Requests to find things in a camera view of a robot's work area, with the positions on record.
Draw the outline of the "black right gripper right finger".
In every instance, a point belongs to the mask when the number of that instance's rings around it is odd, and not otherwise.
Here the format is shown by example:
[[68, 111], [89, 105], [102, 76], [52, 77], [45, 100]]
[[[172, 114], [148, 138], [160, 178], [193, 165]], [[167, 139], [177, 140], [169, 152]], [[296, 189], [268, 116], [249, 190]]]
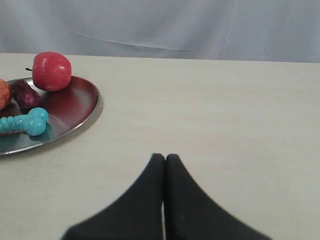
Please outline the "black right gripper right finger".
[[169, 154], [165, 160], [164, 221], [168, 240], [270, 239], [215, 203], [177, 154]]

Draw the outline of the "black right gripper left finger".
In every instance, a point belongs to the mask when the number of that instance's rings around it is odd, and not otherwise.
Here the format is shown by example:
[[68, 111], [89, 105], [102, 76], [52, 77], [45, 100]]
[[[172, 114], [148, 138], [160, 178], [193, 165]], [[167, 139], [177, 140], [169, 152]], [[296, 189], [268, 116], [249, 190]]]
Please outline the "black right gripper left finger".
[[136, 181], [116, 201], [71, 226], [64, 240], [161, 240], [165, 158], [152, 154]]

